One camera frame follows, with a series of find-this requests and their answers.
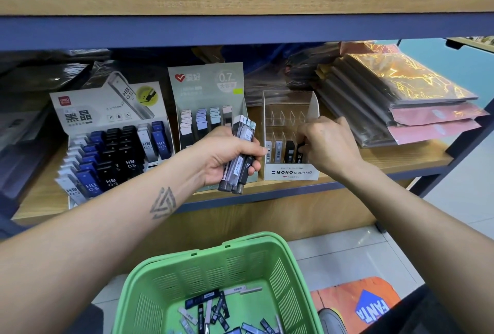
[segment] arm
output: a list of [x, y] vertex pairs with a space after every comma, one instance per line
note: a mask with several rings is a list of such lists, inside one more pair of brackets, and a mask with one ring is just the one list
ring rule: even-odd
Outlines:
[[2, 332], [63, 331], [139, 242], [198, 188], [218, 183], [223, 164], [240, 153], [266, 152], [216, 128], [149, 172], [3, 242]]
[[466, 332], [494, 327], [494, 241], [437, 209], [362, 160], [344, 118], [302, 125], [309, 160], [353, 192]]

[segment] red logo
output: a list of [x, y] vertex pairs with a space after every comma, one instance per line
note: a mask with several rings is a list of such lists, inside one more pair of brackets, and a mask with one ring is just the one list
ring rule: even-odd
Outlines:
[[66, 106], [66, 105], [71, 105], [72, 103], [70, 102], [70, 97], [68, 96], [60, 96], [58, 98], [58, 101], [60, 102], [61, 106]]

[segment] gray sneaker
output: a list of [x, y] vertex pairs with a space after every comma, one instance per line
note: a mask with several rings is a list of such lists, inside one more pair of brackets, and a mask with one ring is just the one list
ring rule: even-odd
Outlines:
[[343, 321], [338, 314], [329, 308], [319, 311], [319, 319], [323, 325], [324, 334], [348, 334]]

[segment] green plastic basket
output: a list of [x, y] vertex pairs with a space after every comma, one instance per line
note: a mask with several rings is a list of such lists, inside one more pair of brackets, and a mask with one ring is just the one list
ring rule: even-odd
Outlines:
[[[262, 291], [227, 296], [230, 330], [243, 322], [275, 327], [279, 314], [286, 334], [322, 334], [310, 292], [287, 242], [270, 232], [252, 234], [207, 250], [156, 256], [135, 267], [123, 286], [113, 334], [185, 332], [178, 308], [186, 299], [238, 285]], [[197, 308], [189, 312], [197, 317]], [[223, 334], [217, 323], [211, 334]]]

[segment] tiled floor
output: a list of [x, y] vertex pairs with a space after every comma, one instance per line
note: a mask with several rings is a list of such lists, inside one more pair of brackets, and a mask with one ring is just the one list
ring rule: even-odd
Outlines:
[[[494, 239], [494, 134], [453, 170], [426, 200]], [[289, 242], [311, 290], [378, 276], [403, 298], [423, 280], [389, 234], [374, 226]], [[103, 309], [104, 333], [114, 322], [126, 275], [115, 277], [93, 301]]]

